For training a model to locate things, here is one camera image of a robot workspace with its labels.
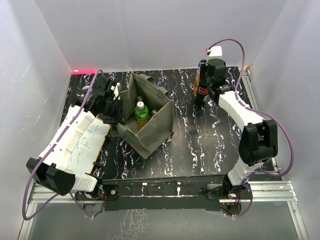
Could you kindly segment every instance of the bag handle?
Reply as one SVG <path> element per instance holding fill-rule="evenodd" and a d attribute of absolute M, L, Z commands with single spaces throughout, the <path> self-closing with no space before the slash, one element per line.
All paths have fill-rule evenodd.
<path fill-rule="evenodd" d="M 165 89 L 164 86 L 159 87 L 159 90 L 160 90 L 166 97 L 168 97 L 169 92 L 168 92 L 167 89 Z"/>
<path fill-rule="evenodd" d="M 147 75 L 144 75 L 144 74 L 140 74 L 139 77 L 142 78 L 145 81 L 148 81 L 149 83 L 151 83 L 152 85 L 157 87 L 156 81 L 154 80 L 154 78 L 152 76 L 147 76 Z"/>

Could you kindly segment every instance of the black marble surface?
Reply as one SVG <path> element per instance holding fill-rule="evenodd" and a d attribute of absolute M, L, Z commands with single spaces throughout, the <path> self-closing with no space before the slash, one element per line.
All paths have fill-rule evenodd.
<path fill-rule="evenodd" d="M 153 154 L 143 159 L 125 140 L 111 137 L 102 147 L 93 174 L 102 179 L 150 178 L 190 175 L 224 175 L 239 158 L 240 130 L 233 119 L 212 100 L 204 107 L 193 104 L 192 87 L 196 69 L 139 71 L 136 74 L 152 76 L 158 87 L 165 87 L 175 102 L 174 134 Z M 127 89 L 130 72 L 104 73 Z M 237 67 L 229 67 L 226 79 L 235 84 L 239 77 Z M 67 92 L 62 120 L 77 90 L 89 85 L 93 74 L 72 75 Z M 240 97 L 250 104 L 241 82 Z"/>

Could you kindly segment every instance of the cable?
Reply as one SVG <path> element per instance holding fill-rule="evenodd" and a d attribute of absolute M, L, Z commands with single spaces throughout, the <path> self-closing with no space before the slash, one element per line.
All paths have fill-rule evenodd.
<path fill-rule="evenodd" d="M 269 118 L 271 118 L 272 120 L 274 120 L 276 122 L 276 124 L 278 124 L 278 126 L 281 128 L 281 130 L 283 131 L 288 143 L 289 143 L 289 147 L 290 147 L 290 154 L 291 154 L 291 158 L 290 158 L 290 163 L 288 165 L 288 168 L 282 172 L 282 173 L 278 173 L 278 174 L 274 174 L 274 173 L 271 173 L 269 171 L 266 171 L 262 168 L 259 168 L 258 170 L 269 175 L 269 176 L 272 176 L 272 177 L 282 177 L 284 175 L 286 175 L 287 173 L 290 172 L 292 166 L 294 165 L 294 160 L 295 160 L 295 151 L 294 151 L 294 145 L 292 143 L 292 140 L 289 136 L 289 133 L 287 132 L 287 130 L 285 129 L 285 127 L 281 124 L 281 122 L 275 117 L 275 116 L 272 116 L 271 114 L 267 113 L 267 112 L 264 112 L 264 111 L 260 111 L 260 110 L 256 110 L 256 109 L 252 109 L 250 107 L 248 107 L 246 104 L 243 103 L 243 101 L 239 98 L 239 92 L 238 92 L 238 88 L 239 88 L 239 85 L 240 85 L 240 80 L 241 80 L 241 77 L 242 77 L 242 73 L 244 71 L 244 68 L 245 68 L 245 58 L 246 58 L 246 55 L 245 55 L 245 49 L 244 49 L 244 46 L 238 41 L 238 40 L 235 40 L 235 39 L 232 39 L 232 38 L 226 38 L 226 39 L 223 39 L 223 40 L 220 40 L 220 41 L 217 41 L 215 42 L 214 44 L 212 44 L 210 47 L 207 48 L 208 49 L 211 49 L 213 46 L 221 43 L 221 42 L 224 42 L 224 41 L 233 41 L 233 42 L 236 42 L 240 48 L 241 48 L 241 51 L 242 51 L 242 64 L 241 64 L 241 70 L 240 70 L 240 74 L 239 74 L 239 78 L 237 79 L 236 81 L 236 84 L 235 84 L 235 91 L 234 91 L 234 95 L 235 95 L 235 99 L 239 102 L 239 104 L 241 106 L 243 106 L 245 109 L 251 111 L 251 112 L 254 112 L 254 113 L 257 113 L 257 114 L 262 114 L 262 115 L 265 115 Z"/>
<path fill-rule="evenodd" d="M 230 214 L 230 216 L 232 216 L 232 214 L 227 210 L 227 209 L 225 209 L 224 207 L 220 207 L 221 209 L 223 209 L 223 210 L 225 210 L 228 214 Z"/>
<path fill-rule="evenodd" d="M 88 88 L 88 91 L 86 92 L 86 95 L 85 95 L 85 97 L 84 97 L 84 100 L 83 100 L 83 102 L 82 102 L 82 104 L 81 104 L 81 106 L 80 106 L 80 109 L 79 109 L 79 111 L 77 112 L 77 114 L 72 118 L 72 120 L 69 122 L 70 125 L 77 119 L 77 117 L 80 115 L 82 109 L 84 108 L 84 106 L 85 106 L 85 104 L 86 104 L 86 102 L 87 102 L 87 100 L 88 100 L 88 98 L 89 98 L 89 94 L 90 94 L 90 92 L 91 92 L 91 89 L 92 89 L 92 87 L 93 87 L 93 85 L 94 85 L 94 82 L 95 82 L 95 80 L 96 80 L 97 75 L 98 75 L 99 72 L 101 72 L 102 75 L 105 76 L 105 75 L 104 75 L 104 72 L 103 72 L 101 69 L 99 69 L 98 71 L 95 72 L 95 74 L 94 74 L 94 76 L 93 76 L 93 79 L 92 79 L 92 81 L 91 81 L 91 83 L 90 83 L 90 86 L 89 86 L 89 88 Z M 69 128 L 69 126 L 66 126 L 66 127 L 64 128 L 64 130 L 62 131 L 62 133 L 61 133 L 61 134 L 59 135 L 59 137 L 56 139 L 56 142 L 57 142 L 57 143 L 61 140 L 61 138 L 62 138 L 63 135 L 66 133 L 66 131 L 68 130 L 68 128 Z M 26 204 L 27 204 L 28 190 L 29 190 L 29 188 L 30 188 L 30 184 L 31 184 L 31 182 L 32 182 L 32 180 L 33 180 L 33 178 L 34 178 L 34 176 L 35 176 L 38 168 L 39 168 L 40 165 L 43 163 L 43 161 L 49 156 L 49 154 L 55 149 L 56 145 L 57 145 L 56 143 L 53 144 L 52 147 L 46 152 L 46 154 L 40 159 L 40 161 L 37 163 L 37 165 L 34 167 L 33 171 L 31 172 L 30 177 L 29 177 L 29 179 L 28 179 L 28 181 L 27 181 L 27 183 L 26 183 L 25 190 L 24 190 L 24 195 L 23 195 L 23 201 L 22 201 L 22 216 L 23 216 L 23 219 L 26 220 L 26 221 L 34 218 L 52 199 L 54 199 L 56 196 L 59 195 L 59 194 L 53 195 L 53 196 L 50 197 L 37 211 L 35 211 L 34 214 L 32 214 L 31 216 L 27 216 L 27 213 L 26 213 Z"/>
<path fill-rule="evenodd" d="M 77 199 L 72 195 L 71 192 L 69 192 L 69 194 L 70 194 L 71 198 L 73 199 L 73 201 L 77 204 L 77 206 L 78 206 L 87 216 L 89 216 L 90 218 L 93 218 L 93 217 L 94 217 L 91 213 L 89 213 L 88 211 L 86 211 L 86 210 L 81 206 L 81 204 L 77 201 Z"/>

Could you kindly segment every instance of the white backdrop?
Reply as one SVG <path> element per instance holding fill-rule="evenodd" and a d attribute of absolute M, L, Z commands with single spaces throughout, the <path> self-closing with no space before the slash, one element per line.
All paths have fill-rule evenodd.
<path fill-rule="evenodd" d="M 37 158 L 56 133 L 71 69 L 33 0 L 0 4 L 0 239 L 17 239 Z"/>
<path fill-rule="evenodd" d="M 35 0 L 73 70 L 195 67 L 205 49 L 235 38 L 251 65 L 286 0 Z M 223 43 L 228 66 L 241 64 Z"/>
<path fill-rule="evenodd" d="M 251 68 L 261 110 L 275 115 L 295 146 L 291 180 L 310 236 L 319 239 L 320 199 L 320 2 L 288 1 Z M 277 162 L 288 167 L 290 151 L 279 136 Z"/>

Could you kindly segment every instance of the plastic bottle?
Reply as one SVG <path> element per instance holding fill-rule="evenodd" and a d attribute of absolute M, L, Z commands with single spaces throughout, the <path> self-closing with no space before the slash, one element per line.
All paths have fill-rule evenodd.
<path fill-rule="evenodd" d="M 138 130 L 140 131 L 149 121 L 149 110 L 143 101 L 138 101 L 134 109 Z"/>
<path fill-rule="evenodd" d="M 157 109 L 153 109 L 153 110 L 152 110 L 152 116 L 155 115 L 157 112 L 158 112 Z"/>

